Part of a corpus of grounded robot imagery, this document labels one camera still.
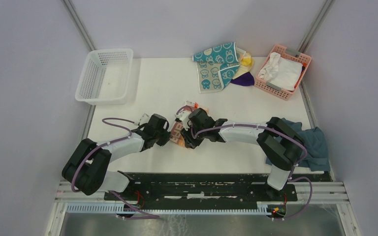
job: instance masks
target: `white plastic basket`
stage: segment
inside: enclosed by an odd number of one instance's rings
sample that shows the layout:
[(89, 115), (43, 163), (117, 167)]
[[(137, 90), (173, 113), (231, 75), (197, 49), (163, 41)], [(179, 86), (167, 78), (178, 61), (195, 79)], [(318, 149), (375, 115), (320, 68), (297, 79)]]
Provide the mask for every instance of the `white plastic basket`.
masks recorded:
[(91, 105), (125, 104), (133, 51), (127, 48), (88, 53), (75, 98)]

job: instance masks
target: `metal floor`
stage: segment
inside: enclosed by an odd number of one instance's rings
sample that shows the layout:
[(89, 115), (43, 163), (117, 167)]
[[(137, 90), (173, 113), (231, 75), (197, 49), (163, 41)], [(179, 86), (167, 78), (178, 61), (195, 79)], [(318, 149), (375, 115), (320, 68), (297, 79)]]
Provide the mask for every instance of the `metal floor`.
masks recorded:
[[(287, 214), (302, 205), (289, 205)], [(67, 213), (62, 236), (343, 236), (336, 205), (310, 205), (300, 216), (272, 222), (262, 215), (161, 215), (161, 219), (123, 221), (110, 214)]]

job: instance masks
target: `red wire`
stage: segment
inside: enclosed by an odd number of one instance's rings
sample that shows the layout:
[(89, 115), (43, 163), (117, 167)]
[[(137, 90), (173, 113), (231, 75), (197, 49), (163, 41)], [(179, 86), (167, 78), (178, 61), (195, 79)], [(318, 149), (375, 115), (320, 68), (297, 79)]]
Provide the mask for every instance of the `red wire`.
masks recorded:
[(286, 193), (284, 193), (284, 202), (283, 202), (283, 206), (286, 205), (287, 203), (287, 196), (286, 196)]
[(145, 216), (142, 216), (142, 217), (131, 217), (131, 218), (123, 217), (124, 220), (142, 220), (142, 219), (159, 219), (160, 218), (159, 215), (153, 215), (153, 214), (149, 214), (147, 212), (143, 212), (142, 210), (136, 208), (135, 206), (127, 203), (117, 192), (112, 191), (112, 190), (109, 190), (109, 192), (112, 193), (115, 197), (117, 197), (121, 202), (123, 202), (125, 205), (127, 205), (132, 210), (145, 215)]
[(143, 197), (143, 195), (141, 195), (141, 194), (140, 194), (140, 196), (141, 196), (141, 198), (143, 199), (143, 204), (141, 205), (141, 207), (140, 207), (140, 208), (143, 208), (143, 206), (144, 206), (144, 203), (146, 203), (146, 200), (144, 200), (144, 197)]
[(140, 202), (140, 192), (137, 190), (137, 192), (135, 192), (137, 194), (137, 205), (138, 203)]

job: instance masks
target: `yellow cloth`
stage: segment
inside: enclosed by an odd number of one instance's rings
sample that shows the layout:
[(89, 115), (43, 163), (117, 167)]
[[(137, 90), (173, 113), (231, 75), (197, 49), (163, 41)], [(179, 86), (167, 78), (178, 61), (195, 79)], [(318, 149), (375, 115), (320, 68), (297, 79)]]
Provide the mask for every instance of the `yellow cloth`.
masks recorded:
[(252, 69), (253, 65), (254, 59), (252, 58), (250, 53), (246, 53), (240, 62), (240, 67), (238, 68), (237, 73), (235, 73), (232, 79), (238, 78), (239, 76), (249, 72)]

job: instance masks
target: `purple cloth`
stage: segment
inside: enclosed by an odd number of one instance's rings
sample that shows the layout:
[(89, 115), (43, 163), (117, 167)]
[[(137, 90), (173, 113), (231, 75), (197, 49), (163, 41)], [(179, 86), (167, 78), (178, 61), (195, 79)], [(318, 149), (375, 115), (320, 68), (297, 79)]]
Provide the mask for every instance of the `purple cloth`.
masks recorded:
[(251, 86), (254, 85), (254, 77), (250, 72), (247, 72), (231, 80), (231, 83), (241, 86)]

